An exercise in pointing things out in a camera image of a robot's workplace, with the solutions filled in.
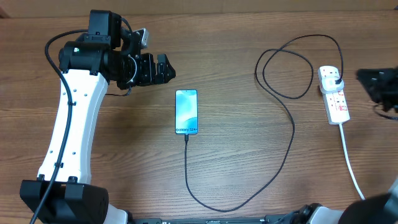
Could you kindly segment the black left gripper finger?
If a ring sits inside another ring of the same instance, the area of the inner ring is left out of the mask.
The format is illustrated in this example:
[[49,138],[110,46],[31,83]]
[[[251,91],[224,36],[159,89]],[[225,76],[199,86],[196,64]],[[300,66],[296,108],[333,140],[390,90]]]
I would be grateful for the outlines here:
[[150,53],[142,54],[141,62],[141,85],[155,85],[155,63],[153,55]]
[[164,84],[175,78],[176,71],[171,66],[166,54],[160,54],[157,56],[157,73],[155,76],[156,84]]

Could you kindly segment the Galaxy S24+ smartphone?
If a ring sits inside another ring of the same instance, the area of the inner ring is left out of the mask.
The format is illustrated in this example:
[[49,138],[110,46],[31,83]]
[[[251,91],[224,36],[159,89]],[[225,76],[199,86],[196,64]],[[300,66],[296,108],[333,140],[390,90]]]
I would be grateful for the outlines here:
[[175,92],[175,133],[198,133],[197,90],[177,90]]

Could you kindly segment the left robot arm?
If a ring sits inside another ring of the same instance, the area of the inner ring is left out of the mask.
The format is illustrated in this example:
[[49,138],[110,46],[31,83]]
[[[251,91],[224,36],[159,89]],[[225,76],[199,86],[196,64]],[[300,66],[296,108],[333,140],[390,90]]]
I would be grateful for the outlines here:
[[164,84],[176,73],[166,55],[143,52],[146,30],[132,30],[119,14],[92,10],[88,28],[77,34],[52,65],[61,88],[55,126],[37,177],[22,181],[20,196],[43,223],[132,223],[106,189],[91,184],[99,109],[110,82],[128,96],[134,86]]

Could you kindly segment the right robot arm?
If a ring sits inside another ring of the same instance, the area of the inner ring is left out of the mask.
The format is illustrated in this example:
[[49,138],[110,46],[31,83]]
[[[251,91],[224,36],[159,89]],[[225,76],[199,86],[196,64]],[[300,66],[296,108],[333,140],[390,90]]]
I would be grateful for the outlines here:
[[[354,176],[346,146],[343,123],[350,120],[348,106],[343,92],[344,84],[333,84],[338,71],[332,66],[322,66],[318,69],[320,91],[326,109],[328,122],[337,125],[340,130],[343,153],[349,174],[361,200],[352,203],[345,210],[334,210],[319,203],[305,205],[300,210],[282,217],[279,223],[397,223],[397,181],[390,189],[381,195],[366,198],[359,188]],[[366,93],[375,103],[373,111],[386,119],[397,120],[377,111],[381,106],[383,112],[397,110],[397,69],[359,69],[356,78],[362,84]]]

